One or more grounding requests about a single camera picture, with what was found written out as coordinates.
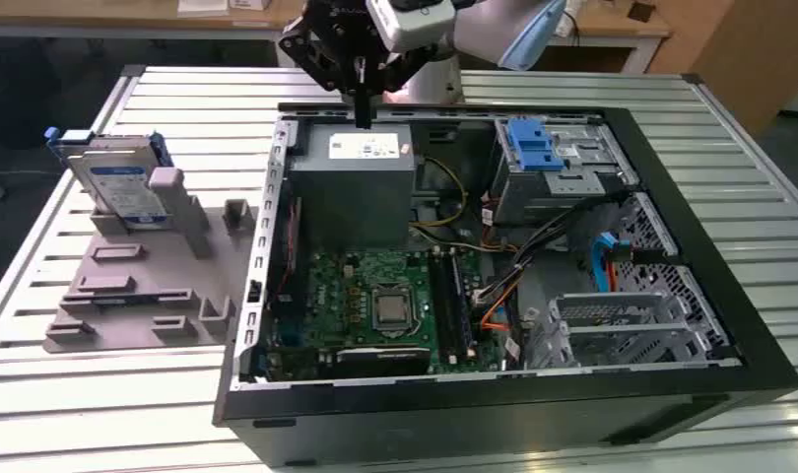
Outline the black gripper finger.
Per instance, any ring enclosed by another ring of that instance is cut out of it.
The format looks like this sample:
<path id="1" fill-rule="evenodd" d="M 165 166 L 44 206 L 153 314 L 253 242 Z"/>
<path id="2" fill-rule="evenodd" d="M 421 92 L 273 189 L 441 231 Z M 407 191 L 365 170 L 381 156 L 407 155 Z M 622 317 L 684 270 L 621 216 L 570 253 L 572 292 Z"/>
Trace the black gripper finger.
<path id="1" fill-rule="evenodd" d="M 366 128 L 365 55 L 357 38 L 341 23 L 298 17 L 283 29 L 278 45 L 326 91 L 338 92 L 353 106 L 354 125 Z"/>
<path id="2" fill-rule="evenodd" d="M 371 127 L 374 117 L 373 100 L 383 92 L 395 92 L 425 64 L 425 47 L 398 53 L 378 48 L 365 56 L 365 128 Z"/>

